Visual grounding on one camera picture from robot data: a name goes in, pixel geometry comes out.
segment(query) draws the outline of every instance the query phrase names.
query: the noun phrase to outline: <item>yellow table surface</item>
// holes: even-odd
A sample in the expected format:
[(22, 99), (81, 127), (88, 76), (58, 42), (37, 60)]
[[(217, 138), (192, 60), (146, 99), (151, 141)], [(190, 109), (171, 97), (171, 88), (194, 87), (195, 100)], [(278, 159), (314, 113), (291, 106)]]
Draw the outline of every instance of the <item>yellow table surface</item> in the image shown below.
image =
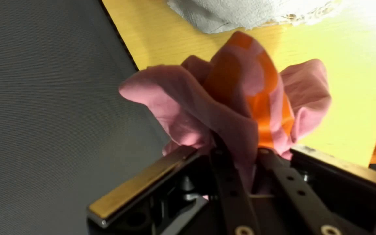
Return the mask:
[[(189, 55), (209, 60), (233, 33), (201, 33), (165, 0), (103, 2), (141, 70), (180, 64)], [(376, 1), (349, 1), (342, 13), (315, 25), (246, 33), (266, 48), (278, 71), (312, 58), (325, 63), (332, 106), (322, 124), (300, 142), (367, 166), (376, 144)]]

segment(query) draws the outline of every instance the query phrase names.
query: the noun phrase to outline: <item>wooden table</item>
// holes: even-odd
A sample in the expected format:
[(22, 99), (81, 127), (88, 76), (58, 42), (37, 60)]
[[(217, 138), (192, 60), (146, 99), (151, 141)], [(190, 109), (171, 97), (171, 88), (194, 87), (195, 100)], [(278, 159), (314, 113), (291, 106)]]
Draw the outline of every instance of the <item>wooden table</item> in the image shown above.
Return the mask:
[[(165, 0), (103, 2), (140, 69), (180, 64), (189, 55), (209, 60), (233, 33), (201, 33)], [(376, 1), (350, 1), (340, 15), (316, 25), (246, 33), (266, 48), (279, 71), (312, 58), (325, 63), (333, 103), (301, 143), (367, 166), (376, 145)]]

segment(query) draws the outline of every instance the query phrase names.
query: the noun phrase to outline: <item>pink cloth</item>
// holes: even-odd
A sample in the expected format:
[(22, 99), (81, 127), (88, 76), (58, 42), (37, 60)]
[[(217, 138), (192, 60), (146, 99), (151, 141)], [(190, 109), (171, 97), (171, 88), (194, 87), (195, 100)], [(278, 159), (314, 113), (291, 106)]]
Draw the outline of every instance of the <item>pink cloth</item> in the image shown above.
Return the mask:
[(169, 134), (163, 154), (179, 145), (211, 146), (212, 129), (243, 180), (251, 175), (257, 146), (272, 147), (289, 159), (288, 149), (320, 124), (331, 102), (321, 61), (278, 74), (263, 47), (240, 32), (211, 62), (190, 56), (182, 65), (149, 67), (123, 82), (119, 92), (146, 105)]

